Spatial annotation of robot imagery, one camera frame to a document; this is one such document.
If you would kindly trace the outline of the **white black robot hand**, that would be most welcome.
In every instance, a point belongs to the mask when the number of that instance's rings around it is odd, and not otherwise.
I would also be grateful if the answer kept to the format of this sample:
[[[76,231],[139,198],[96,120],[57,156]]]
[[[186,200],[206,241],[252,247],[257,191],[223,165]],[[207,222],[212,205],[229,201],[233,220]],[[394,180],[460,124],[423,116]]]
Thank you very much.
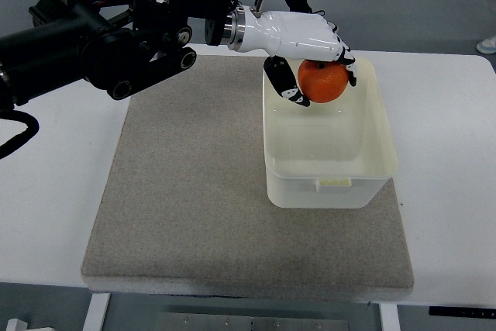
[[[246,6],[233,13],[229,49],[240,53],[264,50],[263,63],[272,87],[282,98],[304,107],[312,103],[298,86],[303,60],[337,62],[348,72],[348,84],[357,83],[357,66],[350,48],[336,33],[337,27],[318,14],[263,12],[256,17]]]

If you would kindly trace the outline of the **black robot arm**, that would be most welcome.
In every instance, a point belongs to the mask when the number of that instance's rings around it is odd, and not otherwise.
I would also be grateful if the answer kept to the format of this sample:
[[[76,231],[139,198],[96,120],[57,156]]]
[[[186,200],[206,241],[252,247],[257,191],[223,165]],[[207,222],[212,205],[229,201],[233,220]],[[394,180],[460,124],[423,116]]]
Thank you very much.
[[[134,95],[196,60],[188,20],[205,20],[220,44],[237,0],[39,0],[33,27],[1,39],[1,109],[84,79],[115,100]]]

